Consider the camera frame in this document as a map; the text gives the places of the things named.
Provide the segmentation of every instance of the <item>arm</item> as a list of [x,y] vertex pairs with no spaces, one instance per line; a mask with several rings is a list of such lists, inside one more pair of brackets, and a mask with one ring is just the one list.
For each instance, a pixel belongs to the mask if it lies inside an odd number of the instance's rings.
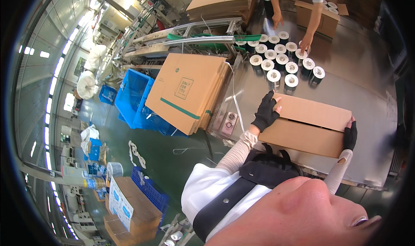
[[249,151],[258,141],[259,133],[274,123],[280,116],[281,106],[277,107],[275,111],[273,108],[281,97],[274,99],[272,98],[273,95],[274,92],[270,91],[264,96],[257,113],[255,113],[255,120],[251,123],[249,129],[241,135],[239,141],[220,160],[216,168],[224,169],[232,175],[244,164]]
[[278,0],[271,0],[272,8],[274,9],[274,15],[272,20],[274,21],[274,29],[277,28],[278,23],[281,22],[281,26],[284,26],[283,16],[281,15],[280,3]]
[[342,181],[353,156],[353,149],[356,144],[356,140],[356,120],[352,116],[351,120],[347,124],[347,127],[345,128],[345,136],[343,138],[344,150],[342,151],[339,160],[335,163],[327,177],[324,179],[324,183],[326,183],[330,194],[334,195],[339,188],[340,182]]
[[310,21],[308,22],[307,31],[304,35],[303,40],[301,41],[300,48],[301,54],[304,53],[305,50],[309,50],[311,43],[313,42],[313,36],[315,31],[320,24],[321,12],[323,10],[323,3],[314,3],[313,10],[311,12]]
[[233,174],[244,164],[248,153],[258,141],[259,129],[251,124],[239,138],[239,141],[219,161],[216,168],[221,168]]

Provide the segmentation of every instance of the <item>beige arm sleeve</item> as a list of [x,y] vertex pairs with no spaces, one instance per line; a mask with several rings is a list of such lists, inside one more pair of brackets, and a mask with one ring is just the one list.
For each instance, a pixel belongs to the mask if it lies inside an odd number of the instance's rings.
[[244,164],[249,151],[257,141],[258,137],[250,130],[246,130],[239,138],[239,141],[219,161],[216,168],[224,169],[231,175],[234,174]]
[[326,183],[330,194],[334,195],[337,189],[339,188],[340,182],[342,181],[343,176],[345,175],[345,172],[350,164],[352,156],[352,150],[343,150],[342,154],[340,154],[339,160],[335,163],[327,177],[324,179],[324,183]]

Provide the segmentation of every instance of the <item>blue plastic crate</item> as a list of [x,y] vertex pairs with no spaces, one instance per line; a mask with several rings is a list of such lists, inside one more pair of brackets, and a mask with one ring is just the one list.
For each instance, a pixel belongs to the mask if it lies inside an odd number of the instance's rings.
[[115,88],[112,88],[107,85],[103,85],[98,97],[101,102],[112,105],[116,95],[117,95],[117,90]]
[[163,222],[163,218],[166,215],[167,208],[169,207],[170,197],[166,193],[158,191],[154,187],[154,181],[151,179],[143,179],[144,185],[141,185],[140,176],[138,175],[139,172],[141,172],[141,168],[139,166],[133,167],[131,179],[143,192],[143,194],[154,204],[154,206],[162,212],[163,215],[161,217],[160,224],[158,225],[158,227],[160,227]]
[[154,80],[145,74],[132,69],[127,71],[115,99],[115,106],[120,112],[118,119],[126,122],[131,129],[188,137],[144,105],[153,83]]
[[138,71],[128,69],[115,98],[115,106],[131,129],[141,123],[141,111],[154,80]]

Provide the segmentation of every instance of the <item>fingerless black glove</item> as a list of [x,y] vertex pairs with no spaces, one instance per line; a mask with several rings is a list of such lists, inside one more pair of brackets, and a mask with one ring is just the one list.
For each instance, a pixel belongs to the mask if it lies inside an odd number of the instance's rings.
[[255,113],[255,120],[251,123],[258,127],[261,132],[280,117],[280,114],[272,110],[275,104],[277,104],[275,99],[272,98],[273,95],[274,93],[272,91],[265,95],[259,105],[258,111]]
[[345,136],[343,137],[343,149],[353,150],[357,140],[356,121],[351,123],[351,128],[345,128]]

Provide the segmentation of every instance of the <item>stainless steel table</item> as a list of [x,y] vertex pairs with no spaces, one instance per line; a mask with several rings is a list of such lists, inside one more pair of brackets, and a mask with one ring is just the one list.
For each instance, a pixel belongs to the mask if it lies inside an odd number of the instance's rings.
[[[262,8],[257,20],[249,28],[252,34],[275,35],[287,31],[290,41],[298,44],[305,31],[296,26],[295,7],[281,5],[284,26],[273,30]],[[326,71],[318,86],[310,86],[298,73],[299,84],[292,94],[352,111],[357,121],[358,137],[353,159],[343,183],[380,190],[385,183],[393,157],[392,137],[397,127],[396,92],[393,71],[389,67],[386,48],[379,37],[362,29],[357,23],[341,17],[333,40],[314,35],[310,58]],[[283,93],[283,80],[278,93]],[[211,120],[209,132],[223,139],[237,141],[242,133],[241,121],[232,135],[218,130],[218,124],[227,112],[237,113],[235,95],[246,130],[254,120],[254,113],[262,97],[269,91],[265,76],[256,76],[245,58],[230,80],[224,98],[219,102]],[[327,174],[336,159],[287,149],[291,160],[306,167],[309,173]]]

